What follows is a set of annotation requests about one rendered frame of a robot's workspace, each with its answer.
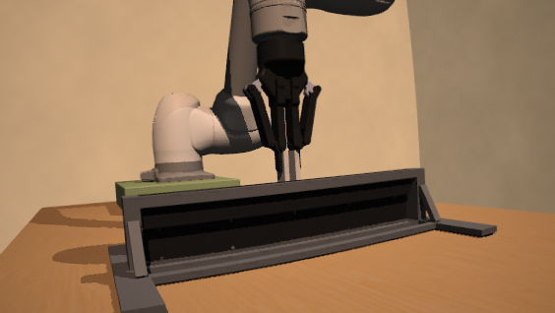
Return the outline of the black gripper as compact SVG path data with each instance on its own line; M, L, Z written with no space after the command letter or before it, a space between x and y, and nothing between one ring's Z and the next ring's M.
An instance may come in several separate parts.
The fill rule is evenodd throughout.
M275 152L277 182L301 180L300 150L311 143L316 102L322 88L308 81L304 43L299 39L261 41L257 61L256 81L243 92L250 101L262 145ZM272 126L261 89L269 98ZM299 122L299 96L303 89Z

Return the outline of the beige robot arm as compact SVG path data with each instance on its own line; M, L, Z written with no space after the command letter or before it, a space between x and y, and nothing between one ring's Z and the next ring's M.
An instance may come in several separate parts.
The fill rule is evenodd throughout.
M214 179L213 173L204 171L202 156L242 154L263 146L250 101L242 90L256 81L256 46L261 41L307 39L306 9L366 17L387 11L394 2L233 0L224 89L216 95L213 107L201 106L188 93L162 97L153 121L154 168L139 172L140 180Z

